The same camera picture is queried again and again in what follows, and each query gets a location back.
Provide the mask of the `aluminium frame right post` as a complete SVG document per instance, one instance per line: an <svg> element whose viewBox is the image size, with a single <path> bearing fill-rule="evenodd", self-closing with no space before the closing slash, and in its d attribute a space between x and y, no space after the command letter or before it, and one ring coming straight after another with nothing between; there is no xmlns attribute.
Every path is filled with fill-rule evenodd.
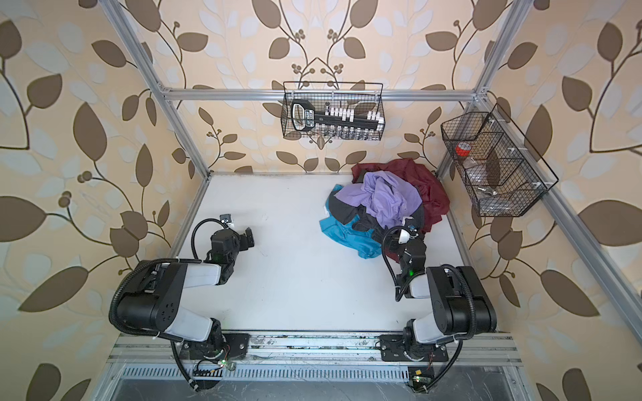
<svg viewBox="0 0 642 401"><path fill-rule="evenodd" d="M494 78L497 75L503 60L507 57L508 50L523 26L528 13L533 6L533 1L513 1L510 12L486 59L481 75L472 90L440 90L432 91L430 101L462 101L466 102L464 112L490 111L493 103L488 98Z"/></svg>

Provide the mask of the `black socket tool set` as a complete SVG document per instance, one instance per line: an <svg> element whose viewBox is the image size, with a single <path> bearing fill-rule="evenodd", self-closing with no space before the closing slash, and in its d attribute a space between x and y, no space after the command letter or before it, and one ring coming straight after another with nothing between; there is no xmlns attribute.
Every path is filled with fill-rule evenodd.
<svg viewBox="0 0 642 401"><path fill-rule="evenodd" d="M358 115L356 109L322 105L317 110L310 101L294 100L289 109L289 119L297 131L351 130L383 131L385 118L369 110L366 115Z"/></svg>

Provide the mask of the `red capped clear bottle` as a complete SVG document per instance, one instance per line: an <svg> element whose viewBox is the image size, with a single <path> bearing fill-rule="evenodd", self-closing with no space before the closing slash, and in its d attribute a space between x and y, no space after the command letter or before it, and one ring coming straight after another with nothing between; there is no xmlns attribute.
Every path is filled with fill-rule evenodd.
<svg viewBox="0 0 642 401"><path fill-rule="evenodd" d="M470 142L460 142L455 148L457 160L464 169L470 169L478 166L478 162L472 156L472 144Z"/></svg>

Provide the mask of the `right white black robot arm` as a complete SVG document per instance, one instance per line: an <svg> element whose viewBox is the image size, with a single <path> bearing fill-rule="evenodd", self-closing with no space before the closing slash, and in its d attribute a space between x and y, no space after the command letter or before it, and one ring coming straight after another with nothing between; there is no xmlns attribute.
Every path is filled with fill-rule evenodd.
<svg viewBox="0 0 642 401"><path fill-rule="evenodd" d="M401 272L394 275L396 301L427 299L431 309L425 317L408 321L400 334L381 335L378 340L385 362L446 362L446 346L495 332L498 317L473 267L426 265L426 244L416 237L400 242L390 235L382 242L382 256L396 254Z"/></svg>

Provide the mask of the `teal cloth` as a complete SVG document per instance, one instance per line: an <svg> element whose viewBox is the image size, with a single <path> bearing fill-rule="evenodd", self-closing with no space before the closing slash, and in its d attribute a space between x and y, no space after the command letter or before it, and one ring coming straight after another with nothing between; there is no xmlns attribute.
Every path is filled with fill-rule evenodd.
<svg viewBox="0 0 642 401"><path fill-rule="evenodd" d="M324 208L328 216L319 222L321 232L341 246L355 250L362 259L381 255L381 244L372 238L372 229L360 232L353 225L360 222L356 207L346 205L331 195Z"/></svg>

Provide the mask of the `aluminium frame left post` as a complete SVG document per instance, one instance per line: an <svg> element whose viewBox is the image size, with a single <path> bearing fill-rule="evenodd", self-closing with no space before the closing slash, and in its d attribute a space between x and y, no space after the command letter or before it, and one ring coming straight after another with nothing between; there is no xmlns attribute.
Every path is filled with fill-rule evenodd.
<svg viewBox="0 0 642 401"><path fill-rule="evenodd" d="M110 0L99 1L99 5L120 40L123 42L123 45L125 45L145 84L150 89L160 110L174 130L177 140L184 146L185 152L194 163L196 172L205 180L208 180L210 170L203 160L200 151L197 149L195 141L192 140L192 136L183 123L177 109L174 107L172 101L165 96L166 87L156 74L152 62L148 59L142 44L138 41L133 28L129 25L120 2Z"/></svg>

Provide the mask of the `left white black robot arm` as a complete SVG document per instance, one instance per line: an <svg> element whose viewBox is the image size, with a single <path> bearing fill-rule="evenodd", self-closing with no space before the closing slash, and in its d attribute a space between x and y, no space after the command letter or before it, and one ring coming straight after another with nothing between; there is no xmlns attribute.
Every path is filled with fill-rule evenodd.
<svg viewBox="0 0 642 401"><path fill-rule="evenodd" d="M191 359L223 360L247 354L250 336L225 334L214 317L182 307L187 289L227 284L240 252L255 246L251 229L229 227L214 232L204 260L155 259L140 262L117 288L110 303L110 323L133 336L165 339L187 347Z"/></svg>

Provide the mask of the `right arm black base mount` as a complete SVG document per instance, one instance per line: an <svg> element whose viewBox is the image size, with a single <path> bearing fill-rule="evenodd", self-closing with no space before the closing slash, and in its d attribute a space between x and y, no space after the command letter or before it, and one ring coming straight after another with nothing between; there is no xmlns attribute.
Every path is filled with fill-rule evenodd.
<svg viewBox="0 0 642 401"><path fill-rule="evenodd" d="M445 348L435 344L419 344L401 334L383 334L378 339L384 362L444 363L449 361Z"/></svg>

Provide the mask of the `aluminium frame post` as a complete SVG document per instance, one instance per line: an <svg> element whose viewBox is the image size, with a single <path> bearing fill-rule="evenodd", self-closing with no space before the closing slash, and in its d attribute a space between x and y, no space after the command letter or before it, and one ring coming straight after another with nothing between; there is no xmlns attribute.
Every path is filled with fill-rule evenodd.
<svg viewBox="0 0 642 401"><path fill-rule="evenodd" d="M165 96L166 87L156 74L152 62L148 59L142 44L138 41L133 28L129 25L120 2L110 0L99 1L99 5L120 40L123 42L123 45L125 45L145 84L150 89L160 110L174 130L177 140L184 146L185 152L194 163L196 172L205 180L208 180L210 170L203 160L200 151L197 149L195 141L192 140L192 136L183 123L177 109L174 107L172 101Z"/></svg>
<svg viewBox="0 0 642 401"><path fill-rule="evenodd" d="M472 90L440 90L432 91L430 101L462 101L466 102L464 112L490 111L493 103L488 98L494 78L497 75L503 60L507 57L508 50L523 26L528 13L533 6L533 1L513 1L510 12L486 59L481 75Z"/></svg>

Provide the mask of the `lavender purple cloth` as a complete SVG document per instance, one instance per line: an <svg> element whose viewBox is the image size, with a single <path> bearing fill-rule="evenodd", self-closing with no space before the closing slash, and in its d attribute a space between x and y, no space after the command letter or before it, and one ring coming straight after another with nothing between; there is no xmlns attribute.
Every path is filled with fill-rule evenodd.
<svg viewBox="0 0 642 401"><path fill-rule="evenodd" d="M335 198L351 207L364 207L382 228L399 226L422 206L419 191L389 171L370 171L361 183L345 186Z"/></svg>

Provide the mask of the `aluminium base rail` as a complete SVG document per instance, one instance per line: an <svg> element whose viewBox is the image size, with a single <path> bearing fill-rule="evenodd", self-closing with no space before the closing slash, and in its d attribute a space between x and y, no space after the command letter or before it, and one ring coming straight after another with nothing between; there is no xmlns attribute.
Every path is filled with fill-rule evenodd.
<svg viewBox="0 0 642 401"><path fill-rule="evenodd" d="M184 369L208 381L347 381L406 382L414 369L431 372L447 364L438 362L384 362L378 339L399 332L293 332L250 331L249 350L243 359L182 359ZM523 361L513 337L506 333L482 334L460 349L446 346L456 368L499 369L513 372Z"/></svg>

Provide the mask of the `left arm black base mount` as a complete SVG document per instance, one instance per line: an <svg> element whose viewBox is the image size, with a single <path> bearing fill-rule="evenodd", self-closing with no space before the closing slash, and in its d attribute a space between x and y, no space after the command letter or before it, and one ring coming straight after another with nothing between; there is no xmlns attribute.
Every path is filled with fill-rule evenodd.
<svg viewBox="0 0 642 401"><path fill-rule="evenodd" d="M245 332L224 332L219 339L206 342L187 341L179 347L181 359L223 360L243 359L249 350L250 334Z"/></svg>

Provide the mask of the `maroon cloth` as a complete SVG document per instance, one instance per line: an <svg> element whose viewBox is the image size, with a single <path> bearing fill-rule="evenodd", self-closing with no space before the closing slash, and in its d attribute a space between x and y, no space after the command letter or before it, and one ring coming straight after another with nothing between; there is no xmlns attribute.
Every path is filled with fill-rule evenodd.
<svg viewBox="0 0 642 401"><path fill-rule="evenodd" d="M423 164L412 159L396 159L387 163L359 163L352 167L353 183L361 183L367 172L388 171L413 185L421 196L424 225L422 233L430 232L450 210L450 199L441 182Z"/></svg>

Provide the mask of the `dark grey cloth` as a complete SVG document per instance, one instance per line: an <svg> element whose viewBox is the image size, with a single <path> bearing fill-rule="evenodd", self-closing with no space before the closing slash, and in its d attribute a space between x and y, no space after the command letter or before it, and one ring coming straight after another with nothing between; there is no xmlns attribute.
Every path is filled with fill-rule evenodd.
<svg viewBox="0 0 642 401"><path fill-rule="evenodd" d="M344 245L397 242L405 228L419 236L431 230L431 216L417 195L368 195L353 199L333 191L326 204L329 216L319 222L321 232Z"/></svg>

